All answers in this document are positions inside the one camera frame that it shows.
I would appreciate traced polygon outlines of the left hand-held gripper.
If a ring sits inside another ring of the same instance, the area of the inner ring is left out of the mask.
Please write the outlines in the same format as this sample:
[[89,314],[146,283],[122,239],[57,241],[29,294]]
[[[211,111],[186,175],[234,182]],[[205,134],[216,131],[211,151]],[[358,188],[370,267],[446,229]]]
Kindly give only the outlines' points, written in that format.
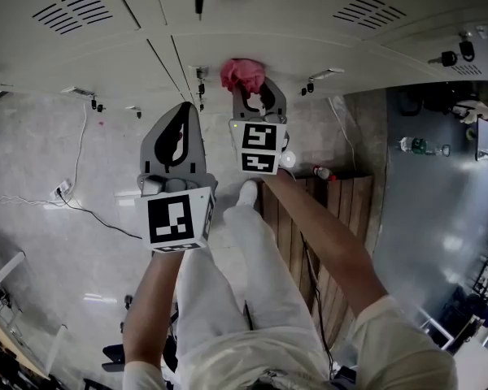
[[144,246],[163,254],[207,248],[216,202],[214,175],[191,180],[158,176],[171,168],[190,174],[206,170],[194,104],[182,102],[158,119],[142,141],[140,165],[141,196],[134,204]]

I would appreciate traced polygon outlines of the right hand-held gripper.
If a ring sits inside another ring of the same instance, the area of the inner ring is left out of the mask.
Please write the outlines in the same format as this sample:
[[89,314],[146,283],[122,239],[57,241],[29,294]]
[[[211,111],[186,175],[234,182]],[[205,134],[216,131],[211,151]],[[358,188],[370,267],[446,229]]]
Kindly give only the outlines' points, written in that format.
[[236,84],[233,94],[233,119],[229,131],[237,164],[241,171],[256,175],[275,175],[279,168],[291,169],[296,155],[288,149],[286,98],[268,77],[259,90],[264,115],[250,106],[246,89]]

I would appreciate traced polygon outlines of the pink microfibre cloth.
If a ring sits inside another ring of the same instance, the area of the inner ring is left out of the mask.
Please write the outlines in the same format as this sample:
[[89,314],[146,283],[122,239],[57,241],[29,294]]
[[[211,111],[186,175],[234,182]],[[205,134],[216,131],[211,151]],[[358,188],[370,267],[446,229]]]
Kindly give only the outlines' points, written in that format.
[[237,85],[241,85],[246,90],[247,97],[252,93],[259,94],[265,77],[261,63],[245,58],[232,58],[220,69],[222,86],[232,92]]

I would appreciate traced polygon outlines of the grey metal lockers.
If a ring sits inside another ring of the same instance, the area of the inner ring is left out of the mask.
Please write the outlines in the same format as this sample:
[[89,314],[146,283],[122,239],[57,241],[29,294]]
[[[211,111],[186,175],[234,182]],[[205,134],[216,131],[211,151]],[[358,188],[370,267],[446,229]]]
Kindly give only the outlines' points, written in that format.
[[[472,34],[475,59],[428,64]],[[229,106],[228,59],[264,65],[291,101],[488,80],[488,0],[0,0],[0,90],[96,98],[109,109]]]

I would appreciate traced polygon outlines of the person's right forearm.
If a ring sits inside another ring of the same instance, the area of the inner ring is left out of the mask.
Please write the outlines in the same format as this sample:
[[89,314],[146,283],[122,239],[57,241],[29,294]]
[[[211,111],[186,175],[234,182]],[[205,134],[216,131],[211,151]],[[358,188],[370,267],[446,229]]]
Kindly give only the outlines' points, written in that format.
[[297,224],[320,262],[341,288],[352,313],[364,311],[387,295],[364,244],[285,171],[263,177]]

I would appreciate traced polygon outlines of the person's left forearm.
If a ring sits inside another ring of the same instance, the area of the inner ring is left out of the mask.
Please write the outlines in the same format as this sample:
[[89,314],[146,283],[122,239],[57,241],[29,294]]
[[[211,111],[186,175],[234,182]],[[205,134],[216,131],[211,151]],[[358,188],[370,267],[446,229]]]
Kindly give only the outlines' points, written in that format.
[[160,368],[183,257],[182,252],[156,253],[150,260],[124,321],[127,363],[145,362]]

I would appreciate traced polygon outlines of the small red white bottle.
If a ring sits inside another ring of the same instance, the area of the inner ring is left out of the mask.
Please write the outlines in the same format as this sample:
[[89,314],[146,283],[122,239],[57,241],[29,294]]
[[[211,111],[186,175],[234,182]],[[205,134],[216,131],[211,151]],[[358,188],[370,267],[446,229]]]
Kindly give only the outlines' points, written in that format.
[[337,176],[327,167],[314,166],[312,168],[312,173],[325,181],[336,181],[338,179]]

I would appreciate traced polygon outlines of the white power strip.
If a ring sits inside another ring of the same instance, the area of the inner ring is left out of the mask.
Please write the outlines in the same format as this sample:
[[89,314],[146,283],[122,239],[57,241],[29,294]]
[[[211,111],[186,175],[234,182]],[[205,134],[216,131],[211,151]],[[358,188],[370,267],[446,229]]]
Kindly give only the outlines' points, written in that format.
[[73,183],[69,179],[62,181],[55,189],[50,193],[50,197],[54,200],[66,199],[72,194]]

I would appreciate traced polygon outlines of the wooden slat platform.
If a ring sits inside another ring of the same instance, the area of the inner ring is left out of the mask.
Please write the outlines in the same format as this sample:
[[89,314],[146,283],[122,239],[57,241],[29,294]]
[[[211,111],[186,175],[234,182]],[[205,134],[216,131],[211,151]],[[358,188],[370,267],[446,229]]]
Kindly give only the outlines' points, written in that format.
[[[306,177],[298,179],[297,184],[346,225],[353,235],[365,241],[373,192],[370,175],[328,182]],[[259,184],[258,209],[272,229],[280,254],[317,330],[324,333],[328,346],[336,351],[346,339],[354,319],[342,290],[315,253],[311,249],[303,250],[297,225],[264,183]]]

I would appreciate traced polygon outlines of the person's white trousers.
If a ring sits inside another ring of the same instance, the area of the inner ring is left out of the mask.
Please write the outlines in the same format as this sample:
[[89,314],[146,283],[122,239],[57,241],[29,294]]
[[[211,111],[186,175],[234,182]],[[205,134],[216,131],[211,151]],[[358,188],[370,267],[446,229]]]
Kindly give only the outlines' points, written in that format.
[[229,281],[208,250],[188,254],[177,285],[178,375],[185,390],[242,390],[272,375],[283,388],[319,388],[329,363],[271,228],[252,206],[224,221],[247,273],[246,321]]

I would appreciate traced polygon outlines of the clear bottle green label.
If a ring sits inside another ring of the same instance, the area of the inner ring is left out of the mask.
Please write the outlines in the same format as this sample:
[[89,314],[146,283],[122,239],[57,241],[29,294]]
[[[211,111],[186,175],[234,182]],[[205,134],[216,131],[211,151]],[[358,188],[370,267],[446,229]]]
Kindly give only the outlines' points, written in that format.
[[449,157],[451,153],[449,145],[439,145],[423,138],[410,136],[403,137],[399,141],[399,148],[406,153],[428,156]]

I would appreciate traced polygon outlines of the black office chair base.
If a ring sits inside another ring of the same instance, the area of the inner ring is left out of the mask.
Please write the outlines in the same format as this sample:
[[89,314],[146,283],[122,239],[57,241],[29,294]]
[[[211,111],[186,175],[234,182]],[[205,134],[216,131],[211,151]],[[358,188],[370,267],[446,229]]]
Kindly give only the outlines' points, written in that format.
[[[178,320],[178,305],[172,302],[171,316],[168,324],[168,334],[162,354],[161,371],[167,390],[180,390],[179,379],[176,377],[178,360],[176,357],[176,321]],[[125,365],[124,347],[122,344],[108,345],[103,348],[104,355],[110,359],[102,364],[106,372],[122,372]]]

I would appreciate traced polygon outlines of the white cloth bag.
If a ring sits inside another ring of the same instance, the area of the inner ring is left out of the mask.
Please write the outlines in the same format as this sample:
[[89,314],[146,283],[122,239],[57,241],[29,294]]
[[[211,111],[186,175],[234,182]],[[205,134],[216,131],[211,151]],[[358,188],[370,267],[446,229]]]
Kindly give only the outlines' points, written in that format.
[[462,101],[452,107],[452,112],[460,117],[463,124],[474,124],[478,119],[488,121],[488,106],[480,101]]

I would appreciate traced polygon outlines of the wooden desk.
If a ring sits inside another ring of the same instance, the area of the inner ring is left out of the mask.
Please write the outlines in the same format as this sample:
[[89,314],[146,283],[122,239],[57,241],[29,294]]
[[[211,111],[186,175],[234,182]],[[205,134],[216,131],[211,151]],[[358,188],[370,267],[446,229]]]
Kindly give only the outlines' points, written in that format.
[[23,344],[21,344],[13,333],[7,328],[6,324],[0,320],[0,344],[16,356],[18,363],[31,372],[39,375],[43,379],[48,379],[49,375],[43,364],[36,356]]

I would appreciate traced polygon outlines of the white cartoon print shirt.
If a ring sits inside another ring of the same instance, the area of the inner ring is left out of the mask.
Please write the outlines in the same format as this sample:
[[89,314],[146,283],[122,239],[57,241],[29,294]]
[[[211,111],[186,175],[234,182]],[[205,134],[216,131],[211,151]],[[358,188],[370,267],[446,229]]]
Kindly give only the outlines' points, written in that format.
[[181,390],[458,390],[453,357],[385,296],[356,319],[356,379],[329,377],[316,334],[271,327],[209,340],[179,357]]

